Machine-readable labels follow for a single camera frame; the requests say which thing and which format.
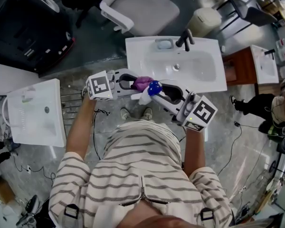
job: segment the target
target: beige striped shirt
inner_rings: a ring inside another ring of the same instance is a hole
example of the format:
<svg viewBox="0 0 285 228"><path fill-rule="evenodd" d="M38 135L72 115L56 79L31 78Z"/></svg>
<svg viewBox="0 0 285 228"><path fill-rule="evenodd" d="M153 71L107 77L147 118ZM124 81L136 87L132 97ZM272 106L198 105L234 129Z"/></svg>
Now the beige striped shirt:
<svg viewBox="0 0 285 228"><path fill-rule="evenodd" d="M166 125L143 120L125 123L108 139L104 158L92 172L78 154L64 155L49 210L58 218L80 195L84 227L101 227L106 217L110 217L106 227L116 227L145 199L163 215L191 224L202 225L200 211L208 207L214 212L216 227L228 227L231 209L217 175L204 167L188 178L181 169L180 155L179 141Z"/></svg>

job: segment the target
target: gray floor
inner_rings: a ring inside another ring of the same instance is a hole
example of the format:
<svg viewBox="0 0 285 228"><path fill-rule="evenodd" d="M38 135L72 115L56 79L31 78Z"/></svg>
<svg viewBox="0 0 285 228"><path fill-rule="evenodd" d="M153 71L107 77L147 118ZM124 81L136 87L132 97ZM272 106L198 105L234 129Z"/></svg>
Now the gray floor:
<svg viewBox="0 0 285 228"><path fill-rule="evenodd" d="M163 35L178 35L185 27L192 12L199 7L209 7L214 0L174 0L180 7L180 19L166 28ZM227 5L222 12L230 10ZM99 12L92 9L89 16L84 21L82 28L75 31L77 43L70 54L51 71L44 75L45 78L57 77L60 79L62 88L61 95L69 94L70 85L72 88L82 88L85 79L96 72L106 69L117 69L126 67L125 59L117 59L124 57L124 36L120 34L112 34L113 25L109 24L105 28L101 28L99 24L103 19ZM235 30L245 26L242 21L228 28L224 34L220 35L219 41L221 45L226 46L226 54L237 51L251 44L259 45L271 49L274 46L276 35L270 26L258 28L251 26L234 37L228 38ZM218 113L214 121L209 126L209 141L205 144L206 163L212 167L217 173L229 161L231 145L233 141L240 135L241 130L234 126L233 122L237 121L244 125L259 126L262 119L253 115L243 116L236 112L229 102L229 95L233 94L239 99L249 100L255 95L253 85L229 87L228 91L220 93L209 93L206 96L218 108ZM129 99L120 99L114 102L98 102L96 108L111 112L109 116L102 113L97 115L95 127L96 146L102 155L102 149L110 132L122 123L119 117L121 107L132 109L136 117L143 112L143 107L137 102ZM166 123L175 132L177 137L181 139L185 136L182 128L170 122L170 116L164 112L159 106L151 104L154 110L154 119L158 123ZM71 115L64 114L64 118L70 118ZM264 184L268 178L268 174L264 171L278 156L276 152L276 144L267 140L267 137L259 133L253 128L242 128L241 137L234 143L232 159L230 164L220 174L219 178L223 187L226 188L227 195L236 207L240 204L246 204L257 198L259 192L263 190ZM181 142L182 155L184 155L185 140ZM30 165L33 170L38 170L42 166L45 167L45 174L50 175L56 172L59 162L63 156L64 148L54 147L51 151L49 147L22 145L18 150L16 164L24 167ZM97 155L93 149L93 141L91 135L89 153L85 161L93 168L97 163ZM41 200L45 200L50 192L51 180L44 178L42 172L27 174L25 171L18 172L15 169L13 158L5 161L0 165L0 169L4 176L9 180L12 189L21 199L30 199L37 194ZM243 185L249 189L239 194L239 190Z"/></svg>

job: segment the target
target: blue object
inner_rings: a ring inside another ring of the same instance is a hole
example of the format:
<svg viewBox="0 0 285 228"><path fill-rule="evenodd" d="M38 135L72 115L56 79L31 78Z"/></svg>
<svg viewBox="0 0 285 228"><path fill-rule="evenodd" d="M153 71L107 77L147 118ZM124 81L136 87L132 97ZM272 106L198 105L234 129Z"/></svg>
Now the blue object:
<svg viewBox="0 0 285 228"><path fill-rule="evenodd" d="M158 94L160 91L162 91L162 84L157 81L157 80L153 80L150 84L149 84L149 89L148 89L148 94L149 96L153 96Z"/></svg>

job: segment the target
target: faucet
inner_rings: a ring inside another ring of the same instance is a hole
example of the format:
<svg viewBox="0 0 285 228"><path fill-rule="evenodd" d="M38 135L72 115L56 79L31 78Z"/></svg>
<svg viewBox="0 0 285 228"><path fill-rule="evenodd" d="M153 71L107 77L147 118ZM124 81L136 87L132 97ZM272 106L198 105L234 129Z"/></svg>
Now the faucet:
<svg viewBox="0 0 285 228"><path fill-rule="evenodd" d="M184 32L182 32L179 40L177 42L175 42L175 45L180 48L185 43L185 50L190 51L190 47L189 47L187 38L189 39L189 42L191 45L195 44L191 31L189 29L186 29Z"/></svg>

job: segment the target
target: sink basin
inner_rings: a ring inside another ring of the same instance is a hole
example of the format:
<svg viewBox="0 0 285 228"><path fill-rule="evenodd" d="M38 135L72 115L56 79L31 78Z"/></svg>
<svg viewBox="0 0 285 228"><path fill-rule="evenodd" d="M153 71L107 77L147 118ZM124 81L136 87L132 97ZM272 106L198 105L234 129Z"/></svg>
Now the sink basin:
<svg viewBox="0 0 285 228"><path fill-rule="evenodd" d="M256 68L258 84L279 83L275 58L272 55L264 55L268 51L265 48L251 45L251 52Z"/></svg>
<svg viewBox="0 0 285 228"><path fill-rule="evenodd" d="M7 98L15 143L65 146L58 79L13 91Z"/></svg>
<svg viewBox="0 0 285 228"><path fill-rule="evenodd" d="M156 39L171 39L172 49L157 48ZM227 90L223 61L217 40L194 38L190 51L176 47L179 37L127 38L128 68L156 80L177 80L196 93Z"/></svg>

